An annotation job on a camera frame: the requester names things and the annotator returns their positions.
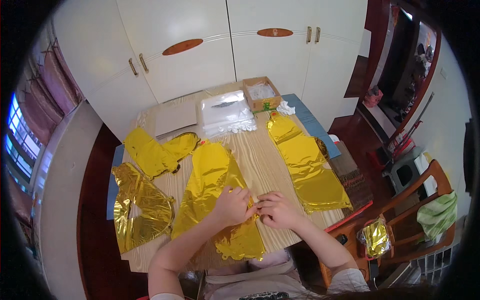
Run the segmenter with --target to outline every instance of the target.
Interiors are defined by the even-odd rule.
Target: blue mat
[[[318,137],[325,143],[330,158],[337,157],[341,154],[340,150],[336,147],[334,142],[332,142],[332,139],[328,136],[325,129],[295,94],[282,95],[282,98],[288,102],[288,106],[295,107],[295,114],[303,126],[305,126],[308,133],[311,136]]]
[[[121,144],[115,148],[115,154],[113,155],[112,167],[118,167],[123,160],[123,151],[125,145]],[[107,194],[107,220],[113,220],[113,208],[115,206],[115,199],[119,193],[119,187],[115,182],[115,176],[110,173],[110,181],[108,182],[108,194]]]

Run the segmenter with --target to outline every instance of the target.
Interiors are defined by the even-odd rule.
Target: brown doormat
[[[330,159],[329,163],[352,203],[353,211],[342,208],[345,218],[348,218],[364,206],[371,204],[373,194],[345,144],[340,141],[336,146],[342,155]]]

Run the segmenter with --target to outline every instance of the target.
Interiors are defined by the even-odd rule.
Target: person
[[[208,239],[227,226],[245,222],[255,213],[261,216],[265,225],[276,229],[291,229],[310,246],[318,260],[332,272],[332,282],[327,293],[369,291],[347,249],[298,213],[282,193],[269,192],[258,196],[259,202],[251,208],[248,208],[249,198],[248,189],[225,187],[211,213],[158,250],[148,270],[148,294],[151,300],[184,299],[178,280],[179,271]],[[300,284],[298,274],[292,275],[296,270],[293,269],[291,259],[287,257],[282,260],[284,255],[285,251],[274,254],[273,260],[268,259],[269,254],[265,254],[261,262],[251,260],[256,271],[249,273],[221,275],[222,272],[208,272],[205,298],[247,300],[317,297]]]

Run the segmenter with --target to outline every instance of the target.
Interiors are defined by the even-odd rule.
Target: red gift bag
[[[378,102],[380,102],[380,100],[382,99],[382,96],[384,94],[382,93],[381,90],[378,90],[378,96],[375,96],[375,95],[372,95],[372,96],[369,96],[368,94],[365,95],[365,100],[363,101],[363,103],[365,104],[366,107],[368,108],[372,108],[374,107],[375,105],[378,104]]]

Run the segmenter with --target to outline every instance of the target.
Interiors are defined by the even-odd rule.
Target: packaged gold balloon
[[[220,143],[207,142],[192,155],[193,171],[187,183],[183,201],[173,224],[172,239],[199,223],[215,207],[223,188],[227,185],[246,188],[232,152]],[[249,207],[253,204],[250,198]],[[230,226],[212,238],[222,259],[259,258],[265,252],[255,217]]]
[[[270,114],[268,133],[287,165],[295,193],[305,211],[350,208],[352,205],[342,184],[322,154],[326,147],[316,137],[306,136],[289,117]]]
[[[200,139],[196,133],[187,132],[159,144],[140,127],[125,138],[125,149],[149,179],[164,172],[176,173],[179,161],[192,152]]]
[[[113,167],[112,173],[119,186],[113,219],[120,253],[169,234],[174,217],[173,198],[167,197],[130,163]],[[141,209],[141,214],[129,218],[133,204]]]
[[[357,239],[365,245],[367,258],[379,258],[390,249],[391,245],[385,221],[382,218],[377,218],[359,231]]]

